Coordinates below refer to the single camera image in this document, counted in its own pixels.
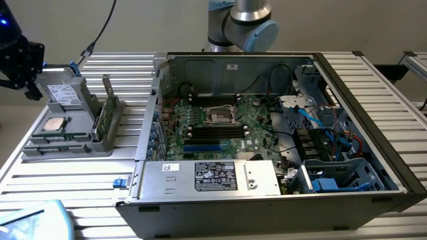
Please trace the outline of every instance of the small label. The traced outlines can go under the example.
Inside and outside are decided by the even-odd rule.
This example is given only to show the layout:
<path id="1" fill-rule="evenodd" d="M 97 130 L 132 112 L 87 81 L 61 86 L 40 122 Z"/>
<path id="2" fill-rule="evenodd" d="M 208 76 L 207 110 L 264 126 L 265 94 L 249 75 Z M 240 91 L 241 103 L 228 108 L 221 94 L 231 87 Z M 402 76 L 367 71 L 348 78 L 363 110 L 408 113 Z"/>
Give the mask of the small label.
<path id="1" fill-rule="evenodd" d="M 163 172 L 169 172 L 169 171 L 179 171 L 180 170 L 180 164 L 179 163 L 172 163 L 172 164 L 163 164 Z"/>
<path id="2" fill-rule="evenodd" d="M 193 189 L 197 192 L 235 191 L 237 178 L 235 162 L 196 162 Z"/>
<path id="3" fill-rule="evenodd" d="M 239 65 L 237 64 L 227 64 L 227 70 L 237 70 Z"/>
<path id="4" fill-rule="evenodd" d="M 79 105 L 80 100 L 71 85 L 47 85 L 56 102 L 63 106 Z"/>

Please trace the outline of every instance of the motherboard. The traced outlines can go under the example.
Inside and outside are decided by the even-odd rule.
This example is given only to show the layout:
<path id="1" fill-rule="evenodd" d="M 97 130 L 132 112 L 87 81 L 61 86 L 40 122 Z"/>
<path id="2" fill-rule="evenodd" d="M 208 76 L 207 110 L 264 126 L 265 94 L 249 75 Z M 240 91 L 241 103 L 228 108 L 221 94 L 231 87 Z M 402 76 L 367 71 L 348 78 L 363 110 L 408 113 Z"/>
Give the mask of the motherboard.
<path id="1" fill-rule="evenodd" d="M 231 102 L 216 99 L 212 106 L 196 101 L 165 101 L 167 160 L 264 159 L 279 164 L 275 134 L 261 128 L 261 124 L 271 128 L 265 97 L 245 95 Z"/>

